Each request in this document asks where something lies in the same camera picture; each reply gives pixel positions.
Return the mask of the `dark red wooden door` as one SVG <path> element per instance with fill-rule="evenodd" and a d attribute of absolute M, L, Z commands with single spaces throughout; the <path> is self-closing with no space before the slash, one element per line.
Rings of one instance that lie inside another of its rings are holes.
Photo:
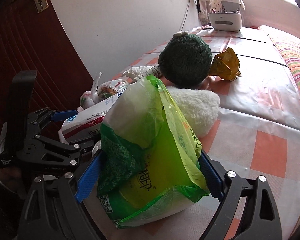
<path fill-rule="evenodd" d="M 0 0 L 0 130 L 8 87 L 22 70 L 37 72 L 32 110 L 75 109 L 93 81 L 52 5 L 38 12 L 34 0 Z"/>

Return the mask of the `dark green plush toy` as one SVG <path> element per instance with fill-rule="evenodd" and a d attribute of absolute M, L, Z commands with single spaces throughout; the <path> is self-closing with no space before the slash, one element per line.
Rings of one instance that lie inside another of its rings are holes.
<path fill-rule="evenodd" d="M 195 88 L 208 76 L 212 51 L 198 35 L 188 31 L 173 34 L 158 58 L 160 71 L 178 88 Z"/>

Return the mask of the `floral plastic bag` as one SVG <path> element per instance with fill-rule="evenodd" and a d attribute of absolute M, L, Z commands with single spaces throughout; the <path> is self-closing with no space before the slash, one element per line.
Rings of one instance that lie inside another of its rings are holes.
<path fill-rule="evenodd" d="M 91 90 L 82 94 L 79 99 L 80 106 L 87 109 L 117 93 L 122 93 L 128 86 L 129 82 L 123 79 L 110 80 L 99 84 L 102 72 L 94 78 Z"/>

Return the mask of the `white plastic bottle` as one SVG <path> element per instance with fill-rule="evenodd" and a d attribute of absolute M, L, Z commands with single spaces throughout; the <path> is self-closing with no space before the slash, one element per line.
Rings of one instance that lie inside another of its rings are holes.
<path fill-rule="evenodd" d="M 141 76 L 146 77 L 150 75 L 154 75 L 157 78 L 162 77 L 162 71 L 160 70 L 158 64 L 153 66 L 146 65 L 141 67 Z"/>

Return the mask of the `striped colourful bedspread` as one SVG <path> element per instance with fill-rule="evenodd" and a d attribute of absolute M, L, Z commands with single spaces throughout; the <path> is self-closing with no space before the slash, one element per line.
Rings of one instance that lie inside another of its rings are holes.
<path fill-rule="evenodd" d="M 259 26 L 258 30 L 263 31 L 279 51 L 300 92 L 300 38 L 267 25 Z"/>

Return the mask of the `white knitted lace hat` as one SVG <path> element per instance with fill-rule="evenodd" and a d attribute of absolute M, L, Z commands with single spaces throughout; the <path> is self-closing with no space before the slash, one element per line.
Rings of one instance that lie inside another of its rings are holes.
<path fill-rule="evenodd" d="M 220 97 L 209 90 L 167 87 L 198 138 L 206 136 L 217 120 Z"/>

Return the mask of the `yellow wrapper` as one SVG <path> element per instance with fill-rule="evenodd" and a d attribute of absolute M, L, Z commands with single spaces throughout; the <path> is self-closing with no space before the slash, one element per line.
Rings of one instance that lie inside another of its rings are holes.
<path fill-rule="evenodd" d="M 241 76 L 239 58 L 232 48 L 226 48 L 214 56 L 208 76 L 218 76 L 225 81 L 234 81 Z"/>

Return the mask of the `white tissue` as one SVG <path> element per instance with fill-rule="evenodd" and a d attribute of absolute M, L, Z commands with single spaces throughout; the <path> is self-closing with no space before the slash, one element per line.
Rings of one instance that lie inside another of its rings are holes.
<path fill-rule="evenodd" d="M 148 76 L 148 70 L 153 68 L 153 66 L 138 66 L 138 67 L 130 67 L 128 70 L 121 74 L 121 77 L 127 77 L 132 80 L 132 83 L 138 81 L 139 79 Z"/>

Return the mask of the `green plastic bag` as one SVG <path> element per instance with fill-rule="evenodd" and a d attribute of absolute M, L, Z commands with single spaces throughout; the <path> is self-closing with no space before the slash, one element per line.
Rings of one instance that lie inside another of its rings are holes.
<path fill-rule="evenodd" d="M 97 197 L 119 229 L 168 217 L 209 194 L 202 144 L 154 76 L 131 84 L 111 106 L 101 150 Z"/>

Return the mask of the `white storage caddy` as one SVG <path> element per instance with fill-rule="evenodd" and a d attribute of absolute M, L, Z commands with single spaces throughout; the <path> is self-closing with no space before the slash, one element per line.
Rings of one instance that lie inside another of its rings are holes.
<path fill-rule="evenodd" d="M 234 2 L 221 2 L 221 11 L 209 13 L 209 20 L 215 30 L 240 31 L 242 28 L 241 5 Z"/>

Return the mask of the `white medicine box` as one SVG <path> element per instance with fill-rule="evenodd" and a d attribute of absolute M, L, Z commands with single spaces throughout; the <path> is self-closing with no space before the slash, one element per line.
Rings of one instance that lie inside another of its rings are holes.
<path fill-rule="evenodd" d="M 60 141 L 70 144 L 84 138 L 97 136 L 100 133 L 101 123 L 105 115 L 121 94 L 122 92 L 112 95 L 67 118 L 58 131 Z"/>

